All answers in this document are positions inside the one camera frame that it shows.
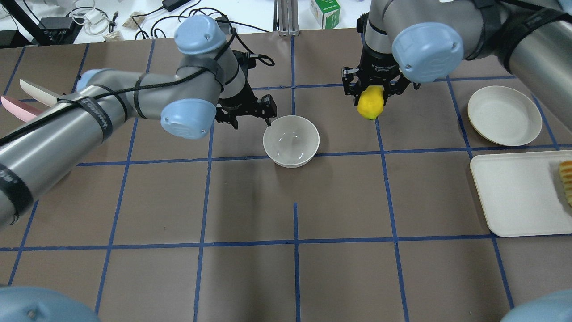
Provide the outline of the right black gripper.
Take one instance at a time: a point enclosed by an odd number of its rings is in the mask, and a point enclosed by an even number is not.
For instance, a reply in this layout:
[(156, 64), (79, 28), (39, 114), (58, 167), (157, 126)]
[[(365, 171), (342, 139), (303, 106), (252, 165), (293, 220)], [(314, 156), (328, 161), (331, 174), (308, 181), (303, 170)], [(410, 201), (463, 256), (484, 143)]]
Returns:
[(385, 107), (390, 97), (403, 94), (412, 82), (400, 71), (392, 54), (363, 45), (358, 66), (342, 68), (342, 84), (345, 95), (354, 97), (359, 97), (370, 85), (383, 85)]

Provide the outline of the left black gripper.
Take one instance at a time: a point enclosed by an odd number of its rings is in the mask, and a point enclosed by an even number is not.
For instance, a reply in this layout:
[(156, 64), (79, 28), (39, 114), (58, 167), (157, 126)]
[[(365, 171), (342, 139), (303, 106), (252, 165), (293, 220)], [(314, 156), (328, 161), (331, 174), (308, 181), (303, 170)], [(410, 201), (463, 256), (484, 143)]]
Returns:
[(251, 88), (246, 83), (241, 91), (231, 98), (219, 99), (216, 112), (216, 122), (230, 124), (238, 130), (239, 116), (253, 116), (264, 120), (267, 126), (271, 126), (273, 118), (277, 117), (278, 108), (271, 94), (266, 94), (257, 98)]

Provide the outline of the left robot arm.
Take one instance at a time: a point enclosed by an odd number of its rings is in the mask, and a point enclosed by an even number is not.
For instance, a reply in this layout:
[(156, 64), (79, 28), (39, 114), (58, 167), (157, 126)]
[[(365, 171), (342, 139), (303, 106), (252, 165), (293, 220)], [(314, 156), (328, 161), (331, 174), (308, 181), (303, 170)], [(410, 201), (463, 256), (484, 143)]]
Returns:
[(272, 96), (248, 83), (254, 54), (233, 51), (212, 17), (186, 18), (174, 33), (182, 60), (174, 75), (116, 69), (84, 72), (77, 91), (1, 138), (1, 227), (33, 204), (130, 118), (157, 119), (166, 132), (197, 140), (213, 122), (277, 116)]

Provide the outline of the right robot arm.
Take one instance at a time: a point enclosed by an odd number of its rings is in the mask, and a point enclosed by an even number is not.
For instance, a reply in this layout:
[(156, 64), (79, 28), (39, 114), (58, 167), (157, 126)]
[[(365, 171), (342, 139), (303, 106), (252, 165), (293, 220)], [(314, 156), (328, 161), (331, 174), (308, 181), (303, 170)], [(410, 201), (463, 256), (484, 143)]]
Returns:
[(363, 50), (342, 83), (354, 105), (374, 92), (379, 109), (454, 71), (462, 60), (495, 55), (571, 128), (569, 0), (374, 0), (356, 22)]

